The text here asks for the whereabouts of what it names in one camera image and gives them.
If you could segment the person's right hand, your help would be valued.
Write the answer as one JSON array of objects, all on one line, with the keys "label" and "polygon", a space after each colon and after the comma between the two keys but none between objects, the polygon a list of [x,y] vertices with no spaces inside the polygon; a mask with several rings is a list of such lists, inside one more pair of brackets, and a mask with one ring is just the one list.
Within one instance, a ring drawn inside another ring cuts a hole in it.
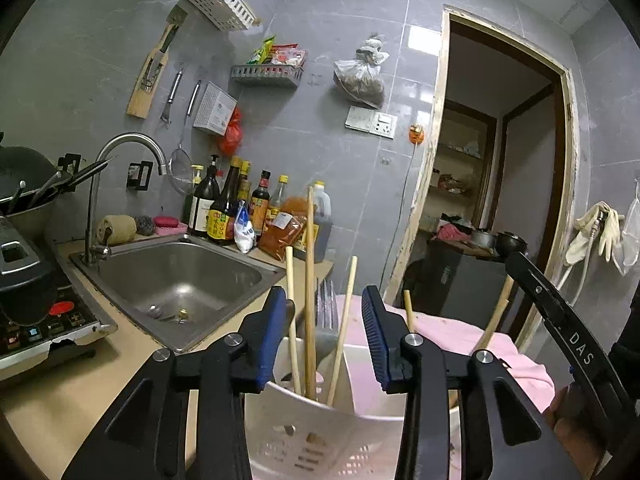
[{"label": "person's right hand", "polygon": [[555,393],[551,404],[542,414],[582,478],[591,479],[600,466],[604,451],[576,419],[561,415],[567,390],[564,387]]}]

